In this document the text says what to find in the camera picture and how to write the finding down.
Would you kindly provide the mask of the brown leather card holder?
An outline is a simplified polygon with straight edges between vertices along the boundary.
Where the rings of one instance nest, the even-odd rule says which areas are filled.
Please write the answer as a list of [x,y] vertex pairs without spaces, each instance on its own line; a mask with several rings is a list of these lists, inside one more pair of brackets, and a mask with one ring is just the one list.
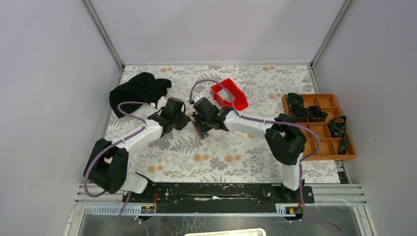
[[199,134],[201,140],[203,140],[203,139],[205,139],[209,136],[208,132],[210,130],[212,130],[212,127],[205,124],[205,122],[200,122],[200,121],[194,121],[193,124],[194,124],[194,126],[197,130],[197,133]]

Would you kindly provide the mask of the stack of credit cards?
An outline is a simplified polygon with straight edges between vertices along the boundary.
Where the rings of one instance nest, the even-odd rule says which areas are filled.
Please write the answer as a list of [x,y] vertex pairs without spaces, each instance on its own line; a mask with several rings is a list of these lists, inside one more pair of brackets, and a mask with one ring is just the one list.
[[218,92],[218,95],[221,97],[221,99],[225,102],[231,102],[231,97],[228,94],[228,91],[226,89],[222,89]]

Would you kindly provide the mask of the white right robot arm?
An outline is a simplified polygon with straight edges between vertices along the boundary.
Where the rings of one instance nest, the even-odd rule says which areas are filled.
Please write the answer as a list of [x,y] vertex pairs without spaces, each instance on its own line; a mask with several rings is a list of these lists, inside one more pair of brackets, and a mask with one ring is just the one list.
[[293,203],[301,197],[299,162],[304,152],[306,136],[286,114],[273,120],[236,112],[233,108],[219,109],[207,98],[196,96],[189,101],[195,112],[193,123],[202,138],[212,129],[241,132],[266,140],[273,157],[281,163],[282,196]]

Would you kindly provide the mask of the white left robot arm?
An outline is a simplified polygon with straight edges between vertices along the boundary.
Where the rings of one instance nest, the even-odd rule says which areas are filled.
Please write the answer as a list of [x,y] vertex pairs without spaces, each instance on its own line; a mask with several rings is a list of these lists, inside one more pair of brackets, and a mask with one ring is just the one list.
[[143,120],[143,125],[125,136],[108,141],[96,141],[84,170],[84,191],[90,197],[99,197],[88,191],[92,182],[110,194],[118,191],[133,192],[140,202],[152,197],[150,180],[128,170],[129,158],[149,143],[162,138],[173,129],[182,130],[191,121],[185,113],[185,103],[174,97],[158,104],[158,111]]

